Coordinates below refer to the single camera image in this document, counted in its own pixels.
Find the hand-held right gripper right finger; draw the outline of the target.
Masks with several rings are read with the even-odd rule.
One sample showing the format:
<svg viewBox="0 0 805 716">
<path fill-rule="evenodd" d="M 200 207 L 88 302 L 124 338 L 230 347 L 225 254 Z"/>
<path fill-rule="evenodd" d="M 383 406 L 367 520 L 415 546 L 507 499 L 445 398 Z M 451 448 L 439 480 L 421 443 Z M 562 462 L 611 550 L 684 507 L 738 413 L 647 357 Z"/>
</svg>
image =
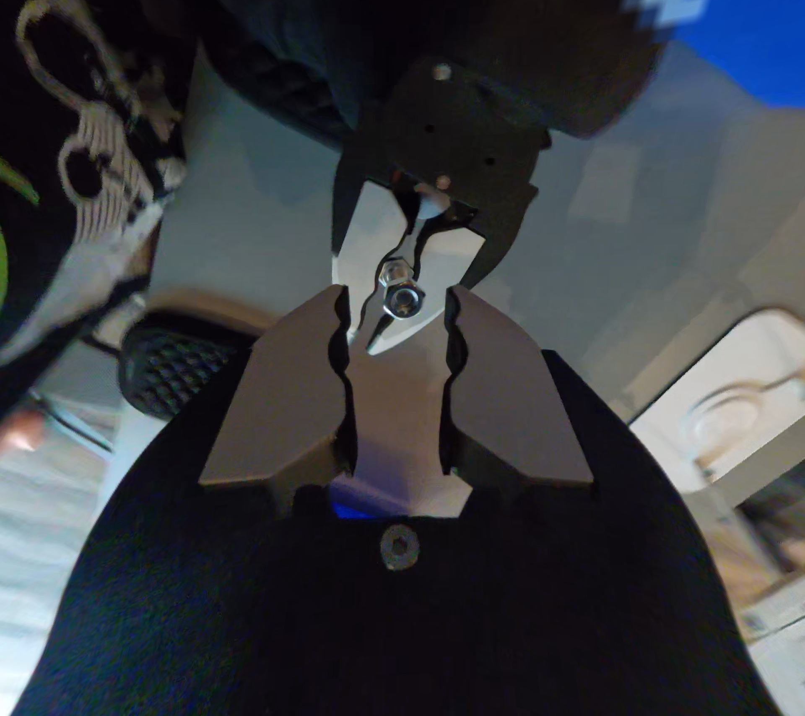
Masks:
<svg viewBox="0 0 805 716">
<path fill-rule="evenodd" d="M 497 308 L 448 288 L 439 462 L 474 488 L 589 488 L 592 471 L 538 343 Z"/>
</svg>

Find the steel hex bolt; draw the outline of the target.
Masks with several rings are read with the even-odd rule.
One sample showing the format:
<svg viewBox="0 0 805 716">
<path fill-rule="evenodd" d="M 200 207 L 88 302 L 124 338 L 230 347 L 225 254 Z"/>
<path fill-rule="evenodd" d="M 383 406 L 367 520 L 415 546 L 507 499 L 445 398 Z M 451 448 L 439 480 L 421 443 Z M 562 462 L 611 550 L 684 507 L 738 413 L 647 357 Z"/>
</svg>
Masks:
<svg viewBox="0 0 805 716">
<path fill-rule="evenodd" d="M 394 319 L 406 320 L 419 315 L 425 300 L 425 292 L 416 283 L 406 280 L 386 287 L 383 309 Z"/>
</svg>

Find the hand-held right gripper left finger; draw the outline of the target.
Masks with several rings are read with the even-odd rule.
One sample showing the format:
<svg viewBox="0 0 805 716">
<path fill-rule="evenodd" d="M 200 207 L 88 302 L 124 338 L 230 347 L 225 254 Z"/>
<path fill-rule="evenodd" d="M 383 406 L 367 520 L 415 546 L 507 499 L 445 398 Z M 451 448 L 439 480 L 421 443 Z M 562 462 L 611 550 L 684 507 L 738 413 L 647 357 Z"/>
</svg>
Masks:
<svg viewBox="0 0 805 716">
<path fill-rule="evenodd" d="M 200 473 L 202 487 L 264 489 L 287 516 L 300 489 L 354 472 L 349 325 L 348 288 L 335 284 L 256 341 Z"/>
</svg>

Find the person's printed black shirt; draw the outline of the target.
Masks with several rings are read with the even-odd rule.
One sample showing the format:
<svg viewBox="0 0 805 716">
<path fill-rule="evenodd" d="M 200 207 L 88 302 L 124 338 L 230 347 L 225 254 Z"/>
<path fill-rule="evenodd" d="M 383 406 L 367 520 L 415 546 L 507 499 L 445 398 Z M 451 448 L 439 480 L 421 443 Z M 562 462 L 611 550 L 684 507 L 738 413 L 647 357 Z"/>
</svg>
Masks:
<svg viewBox="0 0 805 716">
<path fill-rule="evenodd" d="M 106 302 L 186 168 L 194 49 L 140 0 L 2 0 L 2 365 Z"/>
</svg>

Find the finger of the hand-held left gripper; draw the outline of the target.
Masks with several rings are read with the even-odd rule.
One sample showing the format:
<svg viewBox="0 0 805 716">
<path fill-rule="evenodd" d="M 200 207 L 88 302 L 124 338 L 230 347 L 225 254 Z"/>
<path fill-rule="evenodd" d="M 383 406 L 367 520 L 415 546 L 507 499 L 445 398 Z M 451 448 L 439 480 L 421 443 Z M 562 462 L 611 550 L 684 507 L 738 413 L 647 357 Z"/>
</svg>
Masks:
<svg viewBox="0 0 805 716">
<path fill-rule="evenodd" d="M 386 315 L 377 324 L 369 340 L 367 352 L 376 356 L 400 346 L 419 330 L 441 316 L 445 309 L 448 288 L 464 278 L 486 240 L 469 228 L 448 229 L 424 240 L 419 257 L 415 259 L 413 282 L 426 295 L 423 308 L 416 317 L 397 320 Z"/>
<path fill-rule="evenodd" d="M 378 273 L 386 260 L 403 258 L 400 248 L 411 230 L 412 225 L 393 191 L 372 180 L 365 181 L 345 236 L 332 257 L 332 282 L 348 290 L 349 344 L 364 326 L 366 309 L 375 297 L 381 300 L 383 312 L 377 324 L 383 319 L 383 290 Z"/>
</svg>

